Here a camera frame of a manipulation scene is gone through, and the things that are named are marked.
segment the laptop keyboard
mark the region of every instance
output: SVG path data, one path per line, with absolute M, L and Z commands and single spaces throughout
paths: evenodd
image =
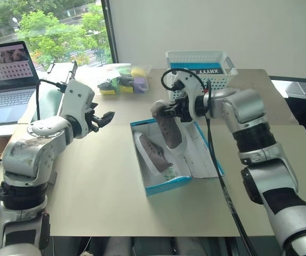
M 33 92 L 18 92 L 0 95 L 0 107 L 27 104 Z

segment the window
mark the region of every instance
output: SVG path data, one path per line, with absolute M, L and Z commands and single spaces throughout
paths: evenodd
M 0 43 L 25 41 L 40 70 L 51 61 L 112 63 L 106 23 L 100 0 L 0 0 Z

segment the shoe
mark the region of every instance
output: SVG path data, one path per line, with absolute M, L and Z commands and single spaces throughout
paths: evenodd
M 168 107 L 168 103 L 163 100 L 154 102 L 151 113 L 157 121 L 160 131 L 164 137 L 167 148 L 174 156 L 182 156 L 187 148 L 185 131 L 178 118 L 160 115 L 160 111 Z
M 134 142 L 149 171 L 159 176 L 170 164 L 164 157 L 163 149 L 150 141 L 142 132 L 134 132 Z

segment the shoebox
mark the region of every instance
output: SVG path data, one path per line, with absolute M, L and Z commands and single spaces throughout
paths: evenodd
M 182 125 L 187 138 L 187 148 L 183 156 L 174 156 L 167 148 L 155 119 L 130 124 L 134 145 L 135 136 L 143 133 L 151 141 L 151 145 L 153 144 L 155 149 L 164 156 L 166 163 L 169 163 L 169 165 L 164 165 L 163 169 L 167 168 L 162 172 L 158 172 L 156 169 L 152 171 L 152 167 L 148 167 L 152 165 L 152 162 L 147 164 L 144 160 L 148 155 L 142 156 L 138 147 L 135 146 L 147 196 L 181 187 L 191 179 L 218 177 L 208 151 L 207 140 L 199 125 L 196 122 L 182 123 Z M 218 167 L 221 175 L 224 175 L 219 163 Z

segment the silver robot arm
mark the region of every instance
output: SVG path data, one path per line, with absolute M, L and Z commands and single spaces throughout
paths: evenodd
M 88 86 L 70 80 L 60 115 L 31 123 L 27 133 L 5 148 L 4 181 L 0 186 L 0 255 L 34 255 L 34 251 L 47 247 L 50 224 L 45 211 L 46 190 L 57 176 L 52 171 L 54 159 L 73 138 L 97 132 L 114 116 L 114 112 L 102 118 L 94 116 L 97 104 L 92 102 L 93 97 Z
M 182 122 L 203 116 L 223 118 L 237 142 L 238 156 L 246 165 L 241 175 L 248 196 L 265 207 L 285 255 L 305 256 L 306 202 L 297 195 L 296 176 L 281 144 L 270 132 L 261 97 L 252 89 L 226 88 L 212 91 L 209 101 L 208 92 L 199 93 L 196 87 L 199 89 L 200 83 L 190 74 L 178 72 L 174 84 L 176 82 L 178 87 L 184 87 L 184 96 L 165 108 L 155 108 L 155 103 L 152 114 L 160 118 L 158 124 L 162 123 L 161 119 L 171 117 L 179 117 Z

